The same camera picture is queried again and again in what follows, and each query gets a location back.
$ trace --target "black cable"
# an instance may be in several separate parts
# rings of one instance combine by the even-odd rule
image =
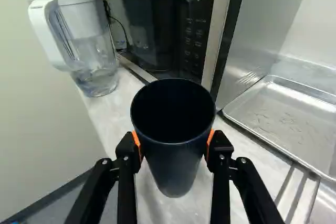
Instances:
[[[117,20],[116,18],[111,16],[111,7],[110,7],[109,3],[106,0],[103,0],[103,2],[104,2],[104,7],[105,7],[105,12],[106,12],[107,17],[112,18],[113,20],[115,20],[116,22],[118,22],[120,24],[120,26],[121,26],[121,28],[124,32],[125,39],[126,39],[126,52],[129,52],[129,49],[130,49],[131,45],[130,45],[129,40],[127,38],[127,34],[126,34],[126,30],[125,30],[124,26],[122,25],[122,23],[119,20]]]

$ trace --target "countertop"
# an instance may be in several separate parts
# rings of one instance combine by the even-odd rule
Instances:
[[[123,66],[119,67],[118,75],[118,87],[111,94],[100,98],[82,95],[111,159],[116,158],[114,150],[121,138],[127,131],[133,130],[130,105],[134,95],[144,86]],[[213,128],[222,130],[231,141],[235,148],[233,158],[244,156],[252,160],[286,224],[309,221],[319,178],[219,115]],[[181,198],[167,198],[158,190],[144,159],[136,175],[139,223],[209,223],[212,178],[212,173],[202,160],[192,189]],[[233,183],[230,183],[230,199],[231,222],[248,223],[239,192]]]

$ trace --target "white wall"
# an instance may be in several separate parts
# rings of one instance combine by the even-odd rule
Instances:
[[[0,222],[105,156],[71,78],[54,69],[27,0],[0,0]]]
[[[336,68],[336,0],[302,0],[281,55]]]

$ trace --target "baking tray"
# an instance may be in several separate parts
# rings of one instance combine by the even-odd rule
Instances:
[[[265,76],[223,114],[323,178],[336,181],[336,96]]]

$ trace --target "cup rim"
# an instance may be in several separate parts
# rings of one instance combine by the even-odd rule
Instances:
[[[209,93],[209,92],[205,89],[205,87],[203,87],[202,85],[200,85],[200,84],[198,84],[198,83],[196,83],[196,82],[194,82],[194,81],[192,81],[192,80],[187,80],[187,79],[183,79],[183,78],[165,78],[165,79],[159,79],[159,80],[152,81],[152,82],[148,83],[147,85],[143,86],[143,87],[142,87],[142,88],[135,94],[135,96],[133,97],[133,100],[132,100],[132,103],[131,103],[131,107],[130,107],[130,115],[131,115],[131,121],[132,121],[132,124],[133,124],[133,127],[134,127],[135,132],[136,132],[136,133],[139,132],[141,135],[145,136],[145,138],[147,138],[147,140],[149,140],[150,142],[153,142],[153,143],[155,143],[155,144],[161,144],[161,145],[179,146],[179,145],[184,145],[184,144],[187,144],[187,143],[190,143],[190,142],[196,140],[196,139],[198,138],[198,136],[193,137],[193,138],[188,139],[188,140],[183,141],[183,142],[178,142],[178,143],[160,142],[160,141],[154,140],[153,138],[151,138],[151,137],[149,137],[149,136],[143,134],[142,131],[140,131],[140,130],[136,127],[136,125],[134,124],[133,116],[132,116],[132,109],[133,109],[133,106],[134,106],[134,101],[135,101],[136,97],[141,93],[142,90],[144,90],[145,88],[147,88],[149,85],[151,85],[151,84],[153,84],[153,83],[156,83],[156,82],[159,82],[159,81],[165,81],[165,80],[172,80],[172,79],[174,79],[174,80],[182,80],[182,81],[186,81],[186,82],[192,82],[193,84],[196,84],[197,86],[201,87],[203,90],[206,91],[206,93],[208,94],[208,96],[209,96],[209,98],[210,98],[210,100],[212,101],[212,104],[213,104],[213,116],[212,116],[212,119],[211,119],[211,122],[210,122],[209,126],[208,126],[202,133],[200,133],[198,136],[205,134],[207,131],[210,131],[211,128],[212,128],[212,125],[213,125],[213,123],[214,123],[214,121],[215,121],[215,118],[216,118],[216,105],[215,105],[215,103],[214,103],[214,101],[213,101],[213,99],[212,99],[210,93]]]

